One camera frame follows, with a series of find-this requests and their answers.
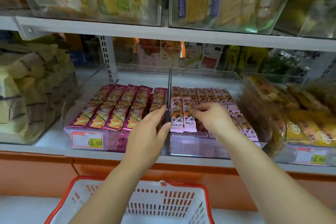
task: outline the yellow price sticker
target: yellow price sticker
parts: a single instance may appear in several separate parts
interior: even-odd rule
[[[313,155],[311,158],[312,164],[324,165],[326,163],[326,157],[323,155]]]
[[[103,140],[101,138],[89,138],[90,148],[103,148]]]

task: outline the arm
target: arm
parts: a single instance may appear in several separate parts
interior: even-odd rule
[[[244,136],[220,104],[203,103],[191,114],[226,148],[266,223],[336,223],[334,213]]]
[[[166,123],[156,134],[156,126],[165,111],[164,105],[161,109],[149,113],[134,127],[128,137],[123,160],[73,217],[70,224],[121,222],[139,180],[160,156],[171,127],[170,122]]]

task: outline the left hand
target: left hand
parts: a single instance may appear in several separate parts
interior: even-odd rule
[[[147,114],[131,131],[128,136],[126,153],[123,163],[145,172],[159,158],[167,134],[172,126],[168,122],[156,134],[156,126],[161,122],[167,106]]]

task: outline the shopping basket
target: shopping basket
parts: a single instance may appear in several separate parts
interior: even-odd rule
[[[78,176],[45,224],[66,224],[96,191],[103,179]],[[206,189],[198,184],[139,181],[122,223],[213,224]]]

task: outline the hand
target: hand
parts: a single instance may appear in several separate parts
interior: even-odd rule
[[[219,103],[194,105],[190,113],[196,119],[199,119],[216,139],[224,139],[236,132],[240,132],[234,125],[227,110]]]
[[[145,172],[159,158],[167,134],[172,126],[168,122],[156,134],[156,126],[161,122],[167,106],[147,114],[128,136],[126,153],[122,162],[138,171]]]

